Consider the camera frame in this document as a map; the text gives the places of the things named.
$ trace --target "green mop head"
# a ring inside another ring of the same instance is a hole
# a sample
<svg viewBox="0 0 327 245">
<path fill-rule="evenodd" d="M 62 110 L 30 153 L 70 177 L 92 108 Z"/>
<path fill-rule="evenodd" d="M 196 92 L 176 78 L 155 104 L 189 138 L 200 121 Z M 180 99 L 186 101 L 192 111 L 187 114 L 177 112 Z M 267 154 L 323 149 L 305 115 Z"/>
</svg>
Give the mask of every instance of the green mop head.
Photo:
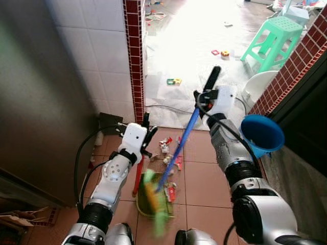
<svg viewBox="0 0 327 245">
<path fill-rule="evenodd" d="M 147 169 L 144 173 L 143 182 L 146 195 L 154 214 L 154 232 L 157 237 L 165 234 L 165 224 L 168 220 L 166 196 L 164 190 L 155 192 L 158 184 L 153 182 L 155 172 Z"/>
</svg>

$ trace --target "green plastic stool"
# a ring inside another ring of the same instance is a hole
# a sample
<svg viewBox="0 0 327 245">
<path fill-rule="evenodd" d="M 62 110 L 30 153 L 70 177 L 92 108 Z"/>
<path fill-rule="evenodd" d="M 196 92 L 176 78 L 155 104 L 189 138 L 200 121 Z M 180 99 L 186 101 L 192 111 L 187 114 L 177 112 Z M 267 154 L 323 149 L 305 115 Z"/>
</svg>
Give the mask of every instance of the green plastic stool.
<svg viewBox="0 0 327 245">
<path fill-rule="evenodd" d="M 287 17 L 281 16 L 268 19 L 261 26 L 241 60 L 244 61 L 247 55 L 254 57 L 261 63 L 258 73 L 270 70 L 270 68 L 274 65 L 280 64 L 282 66 L 290 56 L 292 50 L 295 48 L 295 45 L 297 44 L 302 33 L 302 29 L 303 27 L 301 25 L 295 23 Z M 265 30 L 270 31 L 266 40 L 262 43 L 257 43 Z M 284 52 L 282 51 L 282 48 L 288 39 L 292 39 L 292 41 L 287 51 Z M 266 55 L 266 58 L 262 58 L 257 53 L 252 51 L 254 47 L 259 46 L 261 47 L 259 53 L 264 55 L 267 54 L 269 48 L 271 48 L 268 55 Z M 278 54 L 280 54 L 283 58 L 275 61 Z"/>
</svg>

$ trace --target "white wall tile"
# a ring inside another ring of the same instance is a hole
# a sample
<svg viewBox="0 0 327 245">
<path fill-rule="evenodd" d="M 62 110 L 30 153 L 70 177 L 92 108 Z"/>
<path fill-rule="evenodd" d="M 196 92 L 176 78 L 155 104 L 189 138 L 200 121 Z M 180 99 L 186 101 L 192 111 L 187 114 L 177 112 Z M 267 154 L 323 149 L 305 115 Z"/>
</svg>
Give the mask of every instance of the white wall tile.
<svg viewBox="0 0 327 245">
<path fill-rule="evenodd" d="M 79 0 L 46 0 L 46 5 L 55 25 L 61 27 L 86 27 Z"/>
<path fill-rule="evenodd" d="M 106 100 L 91 100 L 91 101 L 96 107 L 97 115 L 99 115 L 100 112 L 111 114 L 110 108 L 108 106 L 108 102 Z"/>
<path fill-rule="evenodd" d="M 128 52 L 124 32 L 88 30 L 99 71 L 128 74 Z"/>
<path fill-rule="evenodd" d="M 109 101 L 133 101 L 131 81 L 128 74 L 100 72 L 100 75 Z"/>
<path fill-rule="evenodd" d="M 132 102 L 108 101 L 112 115 L 122 116 L 124 123 L 135 122 L 134 107 Z"/>
<path fill-rule="evenodd" d="M 77 69 L 98 70 L 87 29 L 70 27 L 57 27 L 57 29 Z"/>
<path fill-rule="evenodd" d="M 87 91 L 89 92 L 91 99 L 107 99 L 101 82 L 100 73 L 98 71 L 79 70 L 78 72 L 83 79 L 83 82 Z"/>
<path fill-rule="evenodd" d="M 89 29 L 125 31 L 122 0 L 81 0 Z"/>
</svg>

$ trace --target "trash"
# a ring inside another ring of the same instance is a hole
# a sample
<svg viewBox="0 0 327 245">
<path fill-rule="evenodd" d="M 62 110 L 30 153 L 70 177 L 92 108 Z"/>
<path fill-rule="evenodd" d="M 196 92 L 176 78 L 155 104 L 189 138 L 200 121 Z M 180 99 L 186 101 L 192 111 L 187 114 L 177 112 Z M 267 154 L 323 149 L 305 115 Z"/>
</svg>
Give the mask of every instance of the trash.
<svg viewBox="0 0 327 245">
<path fill-rule="evenodd" d="M 167 85 L 176 85 L 179 86 L 182 82 L 181 78 L 168 78 Z"/>
<path fill-rule="evenodd" d="M 145 18 L 145 22 L 146 22 L 146 23 L 150 23 L 150 22 L 152 22 L 152 21 L 153 21 L 153 19 L 150 19 L 150 18 L 148 18 L 148 17 Z"/>
<path fill-rule="evenodd" d="M 163 159 L 163 163 L 165 165 L 168 165 L 170 163 L 170 160 L 172 159 L 172 155 L 168 155 Z"/>
<path fill-rule="evenodd" d="M 177 144 L 180 144 L 180 141 L 181 141 L 180 136 L 176 136 L 176 142 L 177 142 Z"/>
<path fill-rule="evenodd" d="M 222 57 L 228 57 L 229 56 L 229 52 L 227 50 L 222 51 L 220 54 L 221 54 Z"/>
<path fill-rule="evenodd" d="M 163 20 L 167 15 L 165 13 L 162 12 L 154 12 L 150 15 L 147 16 L 147 18 L 152 19 L 152 20 Z"/>
<path fill-rule="evenodd" d="M 165 185 L 165 194 L 168 199 L 168 202 L 174 202 L 176 200 L 176 188 L 177 185 L 174 182 L 169 182 Z"/>
<path fill-rule="evenodd" d="M 225 27 L 232 27 L 233 24 L 231 24 L 231 23 L 229 23 L 229 22 L 227 22 L 227 21 L 224 21 L 224 26 L 225 26 Z"/>
<path fill-rule="evenodd" d="M 59 213 L 58 208 L 45 207 L 36 211 L 14 210 L 0 214 L 0 220 L 20 226 L 53 226 Z"/>
<path fill-rule="evenodd" d="M 164 154 L 169 153 L 169 147 L 166 143 L 161 143 L 160 144 L 161 152 Z"/>
<path fill-rule="evenodd" d="M 178 156 L 174 164 L 177 166 L 177 169 L 179 171 L 181 171 L 182 170 L 182 156 Z"/>
<path fill-rule="evenodd" d="M 211 53 L 212 53 L 213 55 L 219 55 L 219 51 L 217 51 L 217 50 L 212 50 Z"/>
<path fill-rule="evenodd" d="M 171 137 L 164 138 L 163 140 L 159 141 L 160 144 L 166 143 L 166 145 L 169 145 L 171 142 L 173 142 L 173 139 Z"/>
</svg>

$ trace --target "blue funnel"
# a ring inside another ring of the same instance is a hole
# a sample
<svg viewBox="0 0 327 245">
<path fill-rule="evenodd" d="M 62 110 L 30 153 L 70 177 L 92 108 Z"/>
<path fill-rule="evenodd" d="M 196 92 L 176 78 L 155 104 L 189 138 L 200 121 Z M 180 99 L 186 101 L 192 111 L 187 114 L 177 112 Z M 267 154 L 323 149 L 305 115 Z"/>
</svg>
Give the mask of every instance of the blue funnel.
<svg viewBox="0 0 327 245">
<path fill-rule="evenodd" d="M 257 158 L 279 150 L 285 143 L 285 136 L 279 125 L 261 115 L 246 116 L 241 123 L 241 133 Z"/>
</svg>

